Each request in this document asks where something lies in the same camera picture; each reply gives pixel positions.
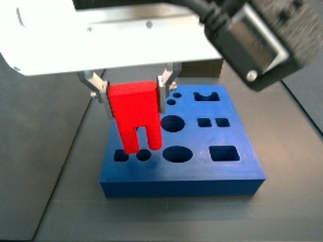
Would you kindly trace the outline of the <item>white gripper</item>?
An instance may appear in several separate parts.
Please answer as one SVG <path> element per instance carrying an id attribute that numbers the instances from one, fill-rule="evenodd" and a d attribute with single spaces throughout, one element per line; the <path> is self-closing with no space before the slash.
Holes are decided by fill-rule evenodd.
<path id="1" fill-rule="evenodd" d="M 109 119 L 108 81 L 92 70 L 220 57 L 188 9 L 77 9 L 72 0 L 0 0 L 0 55 L 24 76 L 79 71 Z"/>

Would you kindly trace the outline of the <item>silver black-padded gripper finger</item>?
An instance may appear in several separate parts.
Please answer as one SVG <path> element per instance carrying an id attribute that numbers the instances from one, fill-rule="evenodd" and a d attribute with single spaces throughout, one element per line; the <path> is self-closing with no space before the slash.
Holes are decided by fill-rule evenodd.
<path id="1" fill-rule="evenodd" d="M 181 63 L 171 62 L 165 64 L 163 74 L 156 77 L 157 92 L 159 92 L 159 111 L 165 112 L 165 99 L 172 90 L 176 89 L 175 79 L 181 71 Z"/>

